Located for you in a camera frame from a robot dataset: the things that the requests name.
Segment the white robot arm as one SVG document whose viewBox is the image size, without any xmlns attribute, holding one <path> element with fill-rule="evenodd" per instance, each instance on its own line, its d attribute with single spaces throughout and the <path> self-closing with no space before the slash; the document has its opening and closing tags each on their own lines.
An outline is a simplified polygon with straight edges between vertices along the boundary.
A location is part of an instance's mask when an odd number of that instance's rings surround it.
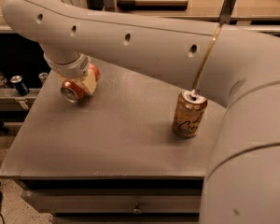
<svg viewBox="0 0 280 224">
<path fill-rule="evenodd" d="M 205 21 L 5 0 L 18 34 L 75 77 L 83 56 L 136 68 L 226 108 L 203 184 L 201 224 L 280 224 L 280 38 Z"/>
</svg>

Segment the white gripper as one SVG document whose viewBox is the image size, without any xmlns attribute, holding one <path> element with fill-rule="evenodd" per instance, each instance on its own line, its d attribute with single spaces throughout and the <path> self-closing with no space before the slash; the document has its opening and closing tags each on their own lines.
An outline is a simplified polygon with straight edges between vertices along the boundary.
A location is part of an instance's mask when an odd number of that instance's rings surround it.
<svg viewBox="0 0 280 224">
<path fill-rule="evenodd" d="M 45 61 L 50 69 L 62 77 L 78 78 L 82 77 L 81 84 L 88 95 L 93 95 L 96 90 L 97 78 L 95 72 L 89 69 L 91 58 L 81 54 L 75 61 L 66 64 L 57 64 L 44 55 Z"/>
</svg>

